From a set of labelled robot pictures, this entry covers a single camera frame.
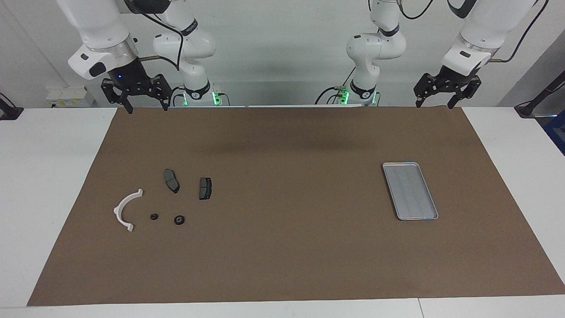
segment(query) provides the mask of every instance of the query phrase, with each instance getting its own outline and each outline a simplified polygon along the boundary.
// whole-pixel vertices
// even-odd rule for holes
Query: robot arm
[[[424,74],[416,86],[416,106],[440,92],[454,92],[449,108],[471,98],[481,85],[478,70],[485,66],[536,0],[448,0],[451,10],[465,24],[455,43],[445,54],[436,76]]]
[[[206,70],[197,59],[214,55],[216,42],[209,33],[198,29],[198,22],[186,0],[171,1],[161,18],[175,29],[182,30],[184,43],[179,60],[179,71],[184,82],[185,99],[191,104],[215,101],[212,88],[214,85],[210,84]],[[166,32],[155,37],[153,49],[157,54],[176,61],[180,41],[178,34]]]
[[[373,2],[371,20],[379,31],[355,35],[347,42],[347,54],[355,62],[352,80],[347,84],[352,93],[350,104],[371,104],[379,80],[380,59],[400,57],[406,49],[406,39],[400,32],[400,9],[396,0]]]
[[[131,95],[156,98],[167,110],[171,88],[163,75],[150,78],[145,72],[114,0],[57,0],[57,3],[84,43],[68,61],[77,74],[91,80],[107,72],[110,78],[101,85],[104,94],[110,103],[123,105],[130,114],[133,108],[128,96]]]

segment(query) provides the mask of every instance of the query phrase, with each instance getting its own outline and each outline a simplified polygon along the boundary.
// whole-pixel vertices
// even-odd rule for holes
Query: white wall
[[[565,32],[553,42],[497,106],[514,106],[532,100],[565,71]],[[534,114],[557,114],[565,109],[565,88],[545,98]]]
[[[45,97],[44,86],[56,78],[54,70],[67,84],[86,84],[100,105],[109,105],[99,89],[100,80],[87,82],[67,65],[67,59],[81,45],[79,34],[66,20],[55,0],[0,0],[18,19],[47,62],[22,58],[21,50],[2,51],[0,88],[27,107],[38,106]],[[428,0],[405,1],[409,14],[420,11]],[[353,68],[345,53],[347,39],[361,32],[375,32],[364,0],[221,0],[190,1],[202,29],[218,41],[218,51],[203,61],[211,80],[229,93],[233,104],[273,105],[311,104],[328,86],[341,84]],[[509,55],[523,29],[536,13],[536,6],[511,34],[500,51]],[[512,63],[489,65],[480,71],[484,85],[472,100],[461,105],[494,106],[514,86],[544,50],[565,28],[565,1],[551,1],[546,12]],[[139,15],[123,15],[142,56],[153,55],[153,36],[163,29]],[[408,47],[401,58],[382,61],[382,105],[413,105],[412,88],[425,72],[437,73],[441,58],[453,43],[463,22],[454,16],[444,0],[435,1],[429,11],[416,21],[401,20]],[[14,45],[2,28],[0,46]],[[22,72],[9,69],[18,61]],[[162,72],[171,85],[180,84],[180,76],[166,62],[147,62],[150,75]],[[7,83],[18,77],[20,83],[35,87],[23,95]],[[444,104],[450,96],[430,98],[426,104]],[[132,99],[134,106],[158,105],[150,98]]]

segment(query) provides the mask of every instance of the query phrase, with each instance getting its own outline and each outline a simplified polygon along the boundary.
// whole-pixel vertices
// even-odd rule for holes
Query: small black wheel
[[[175,217],[175,224],[176,225],[181,225],[184,223],[184,216],[176,216]]]

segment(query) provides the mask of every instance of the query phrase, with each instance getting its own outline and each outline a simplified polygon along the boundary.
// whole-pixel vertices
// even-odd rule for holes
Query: green light
[[[347,105],[348,100],[349,100],[349,91],[344,89],[343,94],[341,95],[341,99],[340,99],[341,105]]]
[[[221,98],[216,94],[216,92],[212,92],[212,97],[214,98],[214,105],[218,106],[221,104]]]

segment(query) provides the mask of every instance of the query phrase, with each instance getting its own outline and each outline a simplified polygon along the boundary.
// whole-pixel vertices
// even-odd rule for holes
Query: gray tray
[[[400,220],[437,219],[436,206],[416,162],[386,162],[383,170]]]

